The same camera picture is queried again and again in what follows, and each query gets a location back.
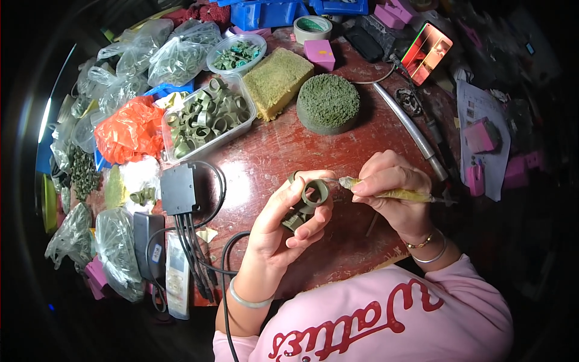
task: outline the masking tape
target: masking tape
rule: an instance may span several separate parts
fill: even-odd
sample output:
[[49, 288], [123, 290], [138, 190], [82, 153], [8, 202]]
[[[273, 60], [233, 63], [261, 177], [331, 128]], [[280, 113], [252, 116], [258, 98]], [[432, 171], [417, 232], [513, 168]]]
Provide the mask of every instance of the masking tape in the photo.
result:
[[303, 44], [306, 40], [329, 39], [332, 23], [321, 16], [306, 15], [294, 21], [295, 40]]

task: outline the silver bangle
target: silver bangle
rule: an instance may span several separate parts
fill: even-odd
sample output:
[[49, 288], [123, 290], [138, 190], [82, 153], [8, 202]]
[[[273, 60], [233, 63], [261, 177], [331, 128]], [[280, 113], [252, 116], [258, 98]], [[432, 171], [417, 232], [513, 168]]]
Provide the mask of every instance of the silver bangle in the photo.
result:
[[440, 233], [440, 235], [442, 235], [442, 238], [444, 240], [444, 245], [442, 246], [442, 251], [440, 252], [440, 254], [438, 254], [437, 256], [435, 256], [433, 259], [430, 259], [430, 260], [420, 260], [413, 255], [412, 258], [414, 260], [416, 260], [417, 262], [427, 264], [427, 263], [432, 263], [433, 261], [439, 260], [440, 257], [444, 254], [444, 252], [446, 251], [446, 236], [444, 236], [444, 234], [441, 233], [440, 230], [437, 229], [437, 231]]
[[233, 288], [233, 282], [235, 281], [236, 276], [233, 277], [233, 279], [229, 282], [229, 293], [231, 294], [231, 296], [233, 297], [233, 299], [235, 299], [235, 301], [247, 308], [263, 308], [265, 306], [268, 306], [272, 303], [273, 301], [273, 297], [274, 295], [272, 295], [271, 298], [269, 298], [267, 301], [263, 301], [263, 302], [259, 302], [259, 303], [252, 303], [252, 302], [248, 302], [244, 299], [241, 299], [241, 297], [239, 297], [239, 295], [237, 295], [237, 293], [235, 292], [235, 289]]

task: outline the metal tube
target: metal tube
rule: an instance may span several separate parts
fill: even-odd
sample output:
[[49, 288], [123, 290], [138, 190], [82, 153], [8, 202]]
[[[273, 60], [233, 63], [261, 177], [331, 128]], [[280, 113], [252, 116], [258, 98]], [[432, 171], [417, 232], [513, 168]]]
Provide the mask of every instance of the metal tube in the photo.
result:
[[372, 85], [374, 86], [374, 89], [376, 89], [378, 94], [382, 96], [386, 104], [394, 111], [394, 114], [398, 116], [400, 122], [402, 122], [404, 127], [406, 127], [406, 130], [408, 131], [408, 133], [410, 133], [410, 136], [418, 146], [420, 152], [422, 152], [424, 158], [428, 160], [428, 162], [430, 162], [430, 165], [432, 165], [434, 173], [436, 174], [438, 179], [440, 181], [446, 180], [448, 178], [446, 170], [444, 169], [444, 167], [442, 167], [442, 165], [434, 155], [432, 147], [430, 147], [430, 144], [428, 143], [426, 138], [424, 138], [418, 127], [416, 127], [414, 122], [410, 119], [410, 117], [406, 114], [406, 112], [404, 112], [404, 110], [398, 105], [398, 103], [396, 103], [396, 101], [388, 93], [386, 93], [384, 88], [382, 88], [376, 82], [373, 83]]

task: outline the smartphone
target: smartphone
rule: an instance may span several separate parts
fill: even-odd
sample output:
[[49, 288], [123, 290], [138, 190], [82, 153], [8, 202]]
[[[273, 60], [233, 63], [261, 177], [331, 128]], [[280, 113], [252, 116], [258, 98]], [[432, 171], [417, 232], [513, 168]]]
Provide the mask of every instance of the smartphone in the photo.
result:
[[448, 53], [452, 41], [430, 22], [425, 22], [402, 58], [410, 78], [420, 86]]

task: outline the bracelet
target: bracelet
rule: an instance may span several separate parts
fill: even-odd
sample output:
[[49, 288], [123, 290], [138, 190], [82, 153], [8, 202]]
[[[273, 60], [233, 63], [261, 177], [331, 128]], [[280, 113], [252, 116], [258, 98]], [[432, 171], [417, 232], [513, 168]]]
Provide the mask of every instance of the bracelet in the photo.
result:
[[413, 258], [414, 260], [416, 260], [417, 262], [421, 262], [421, 263], [424, 263], [424, 264], [432, 263], [433, 261], [439, 260], [440, 257], [441, 257], [441, 256], [444, 254], [444, 252], [446, 251], [446, 244], [447, 244], [447, 242], [446, 242], [446, 236], [444, 236], [443, 233], [440, 233], [440, 235], [442, 235], [442, 238], [443, 238], [443, 240], [444, 240], [444, 245], [442, 246], [442, 251], [440, 252], [440, 254], [438, 254], [436, 257], [434, 257], [433, 259], [430, 259], [430, 260], [420, 260], [420, 259], [417, 259], [414, 255], [412, 256], [412, 258]]
[[241, 297], [239, 295], [237, 295], [237, 293], [235, 292], [235, 289], [233, 288], [233, 282], [235, 281], [236, 276], [234, 276], [231, 281], [229, 282], [229, 293], [231, 294], [231, 296], [233, 297], [233, 299], [235, 299], [235, 301], [247, 308], [263, 308], [265, 306], [268, 306], [272, 303], [273, 301], [273, 297], [274, 295], [272, 295], [271, 298], [269, 298], [267, 301], [263, 301], [263, 302], [259, 302], [259, 303], [252, 303], [252, 302], [248, 302], [244, 299], [241, 299]]
[[404, 245], [406, 245], [406, 247], [407, 247], [408, 249], [416, 249], [416, 248], [422, 248], [422, 247], [424, 247], [426, 244], [428, 244], [428, 243], [430, 242], [430, 240], [432, 240], [432, 238], [433, 238], [433, 235], [430, 234], [430, 235], [426, 238], [426, 241], [425, 241], [424, 243], [420, 243], [420, 244], [418, 244], [418, 245], [414, 245], [414, 244], [407, 243], [407, 242], [405, 242], [404, 240], [403, 240], [402, 242], [404, 243]]

